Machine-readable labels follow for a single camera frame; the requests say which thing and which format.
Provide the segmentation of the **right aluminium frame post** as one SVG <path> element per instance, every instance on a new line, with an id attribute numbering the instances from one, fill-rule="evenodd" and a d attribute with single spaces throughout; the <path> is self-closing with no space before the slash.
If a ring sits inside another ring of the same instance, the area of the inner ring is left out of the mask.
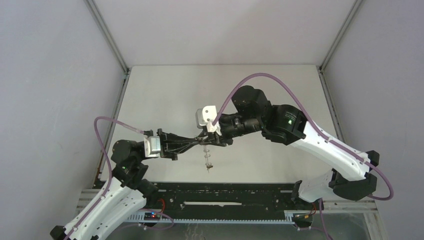
<path id="1" fill-rule="evenodd" d="M 349 27 L 351 26 L 352 22 L 354 21 L 355 17 L 357 16 L 358 12 L 360 11 L 364 0 L 355 0 L 353 2 L 353 5 L 351 6 L 350 10 L 347 13 L 347 16 L 345 17 L 340 29 L 338 30 L 332 44 L 330 45 L 324 59 L 322 60 L 319 70 L 321 72 L 324 72 L 327 68 L 328 64 L 330 63 L 334 53 L 338 49 L 338 46 L 340 45 L 342 39 L 346 35 Z"/>

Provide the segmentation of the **left aluminium frame post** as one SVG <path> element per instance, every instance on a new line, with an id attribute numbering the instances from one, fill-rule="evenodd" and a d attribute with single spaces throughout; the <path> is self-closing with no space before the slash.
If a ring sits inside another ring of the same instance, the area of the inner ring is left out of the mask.
<path id="1" fill-rule="evenodd" d="M 128 74 L 130 72 L 130 67 L 128 66 L 128 64 L 126 63 L 126 61 L 124 60 L 124 57 L 121 53 L 121 51 L 119 50 L 118 45 L 116 44 L 116 41 L 96 3 L 95 0 L 85 0 L 84 1 L 88 10 L 90 11 L 94 22 L 97 24 L 101 34 L 103 35 L 106 43 L 108 44 L 110 50 L 112 51 L 115 59 L 117 60 L 120 68 L 122 69 L 122 71 L 124 72 L 124 74 Z"/>

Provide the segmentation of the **aluminium frame post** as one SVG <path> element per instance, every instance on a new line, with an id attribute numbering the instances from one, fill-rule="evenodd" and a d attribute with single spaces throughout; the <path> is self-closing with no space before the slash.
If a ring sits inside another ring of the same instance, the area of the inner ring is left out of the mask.
<path id="1" fill-rule="evenodd" d="M 85 0 L 84 1 L 88 10 L 90 11 L 94 22 L 97 24 L 101 34 L 103 35 L 106 43 L 108 44 L 110 50 L 112 51 L 115 59 L 117 60 L 120 68 L 122 69 L 122 71 L 124 72 L 124 74 L 128 74 L 130 72 L 130 67 L 128 66 L 128 64 L 126 63 L 126 61 L 124 60 L 124 57 L 121 53 L 121 51 L 119 50 L 118 45 L 116 44 L 116 41 L 96 3 L 95 0 Z"/>
<path id="2" fill-rule="evenodd" d="M 330 45 L 324 59 L 322 60 L 319 70 L 321 72 L 324 72 L 327 68 L 328 64 L 330 63 L 334 53 L 338 49 L 338 46 L 340 45 L 342 39 L 346 35 L 349 27 L 351 26 L 352 22 L 354 21 L 355 17 L 357 16 L 358 12 L 360 11 L 364 0 L 355 0 L 353 2 L 353 5 L 351 6 L 350 10 L 347 13 L 347 16 L 345 17 L 340 29 L 338 30 L 332 44 Z"/>

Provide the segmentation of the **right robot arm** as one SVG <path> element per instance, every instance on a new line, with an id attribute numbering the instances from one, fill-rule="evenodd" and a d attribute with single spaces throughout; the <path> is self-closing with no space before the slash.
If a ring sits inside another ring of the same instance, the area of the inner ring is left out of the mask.
<path id="1" fill-rule="evenodd" d="M 314 128 L 313 122 L 298 108 L 273 105 L 264 92 L 252 86 L 240 87 L 231 97 L 236 108 L 233 114 L 218 114 L 214 105 L 196 111 L 195 119 L 204 145 L 227 146 L 233 139 L 260 132 L 267 140 L 306 151 L 331 167 L 324 175 L 296 182 L 291 204 L 304 209 L 321 198 L 337 196 L 359 201 L 373 194 L 377 177 L 372 167 L 379 164 L 374 151 L 360 152 Z"/>

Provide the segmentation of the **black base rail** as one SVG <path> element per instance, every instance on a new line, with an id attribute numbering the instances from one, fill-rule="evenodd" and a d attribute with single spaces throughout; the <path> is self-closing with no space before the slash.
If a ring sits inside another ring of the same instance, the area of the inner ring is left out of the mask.
<path id="1" fill-rule="evenodd" d="M 293 183 L 155 182 L 147 209 L 173 219 L 282 220 L 287 212 L 314 214 L 319 202 L 296 198 Z"/>

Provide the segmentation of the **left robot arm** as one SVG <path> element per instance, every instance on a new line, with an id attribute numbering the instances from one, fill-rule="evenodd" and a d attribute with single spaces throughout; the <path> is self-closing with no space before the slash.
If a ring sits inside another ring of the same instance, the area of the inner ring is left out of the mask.
<path id="1" fill-rule="evenodd" d="M 158 188 L 144 178 L 148 165 L 144 160 L 168 158 L 199 144 L 198 137 L 187 138 L 173 133 L 157 135 L 148 131 L 143 141 L 118 140 L 112 147 L 115 167 L 89 204 L 65 226 L 57 225 L 50 236 L 54 240 L 105 240 L 124 220 L 142 208 L 153 208 L 158 202 Z"/>

